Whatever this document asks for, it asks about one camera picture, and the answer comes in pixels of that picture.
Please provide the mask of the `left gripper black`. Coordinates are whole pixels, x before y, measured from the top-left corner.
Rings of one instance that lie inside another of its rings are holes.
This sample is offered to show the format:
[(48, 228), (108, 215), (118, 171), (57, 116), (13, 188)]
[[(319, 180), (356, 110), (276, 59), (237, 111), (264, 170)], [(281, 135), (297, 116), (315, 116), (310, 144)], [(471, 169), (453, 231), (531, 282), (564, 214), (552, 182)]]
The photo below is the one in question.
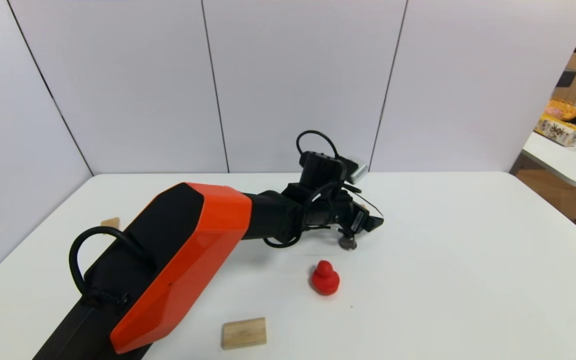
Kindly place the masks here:
[(351, 195), (351, 186), (324, 186), (306, 195), (306, 230), (331, 229), (338, 226), (346, 237), (379, 228), (384, 219), (371, 216)]

